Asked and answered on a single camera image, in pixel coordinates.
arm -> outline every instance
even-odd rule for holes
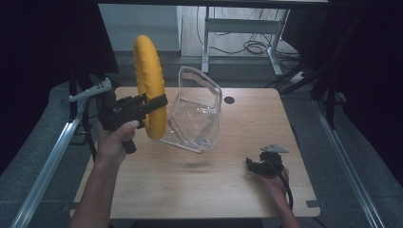
[[[134,137],[137,126],[134,121],[109,132],[98,123],[97,158],[70,228],[108,226],[118,171],[126,156],[122,142]]]
[[[283,172],[281,172],[281,175],[288,180],[287,169],[284,168]],[[300,228],[297,218],[294,216],[288,205],[284,185],[279,177],[268,179],[260,176],[260,179],[263,182],[270,198],[273,199],[273,203],[278,210],[282,228]]]

white wall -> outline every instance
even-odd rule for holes
[[[180,50],[180,11],[176,6],[99,4],[115,51],[132,51],[134,40],[148,36],[157,50]]]

aluminum rail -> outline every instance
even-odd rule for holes
[[[320,118],[320,122],[322,123],[323,128],[326,131],[328,138],[331,141],[332,147],[335,150],[340,162],[343,167],[346,176],[353,187],[356,197],[358,198],[359,203],[361,204],[362,210],[364,211],[367,220],[371,224],[371,227],[385,227],[384,223],[378,211],[374,205],[374,202],[368,193],[367,189],[361,182],[358,174],[356,173],[353,164],[351,163],[349,156],[347,155],[346,150],[344,149],[343,144],[336,132],[330,127],[325,117],[325,110],[321,105],[320,101],[313,101],[314,108],[317,112],[318,117]]]
[[[65,154],[66,148],[77,129],[78,124],[83,118],[83,109],[86,103],[86,99],[82,100],[78,106],[79,111],[76,119],[71,123],[66,123],[65,128],[59,136],[56,144],[51,150],[44,167],[38,175],[35,183],[30,188],[24,204],[21,206],[20,211],[14,219],[11,227],[25,228],[28,227],[30,220],[33,217],[42,197],[44,196],[50,180],[53,177],[54,172],[59,166],[60,160]]]

metal frame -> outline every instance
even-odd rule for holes
[[[282,9],[283,15],[278,21],[273,20],[250,20],[250,19],[222,19],[210,18],[209,7],[205,8],[204,17],[204,45],[201,53],[201,72],[208,74],[208,34],[209,32],[235,32],[235,33],[259,33],[259,34],[274,34],[273,45],[267,49],[270,62],[276,76],[281,77],[282,70],[276,56],[278,41],[284,29],[285,20],[289,10]]]
[[[346,150],[344,149],[343,144],[341,143],[336,131],[332,129],[329,123],[326,120],[325,110],[321,105],[321,101],[313,100],[313,106],[315,111],[317,112],[318,117],[320,118],[320,122],[322,123],[323,128],[326,131],[326,134],[331,142],[333,149],[335,150],[342,168],[346,173],[346,176],[352,185],[352,188],[355,192],[355,196],[357,197],[359,203],[361,204],[362,210],[364,211],[367,220],[369,221],[371,227],[385,227],[376,206],[365,188],[364,184],[361,182],[358,174],[356,173],[353,164],[350,161],[349,156],[347,155]]]
[[[38,178],[30,188],[27,198],[21,206],[20,211],[15,217],[11,227],[28,227],[33,214],[41,202],[41,199],[44,196],[57,167],[59,166],[60,160],[65,154],[66,148],[83,117],[85,103],[86,99],[82,100],[78,104],[78,113],[76,118],[73,121],[66,123],[65,128],[51,150],[44,167],[38,175]]]

wrist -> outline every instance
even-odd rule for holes
[[[118,171],[121,164],[116,162],[104,161],[97,157],[94,163],[94,169],[100,172],[110,173],[112,171]]]
[[[273,195],[272,199],[276,206],[282,206],[282,205],[288,206],[288,201],[285,195]]]

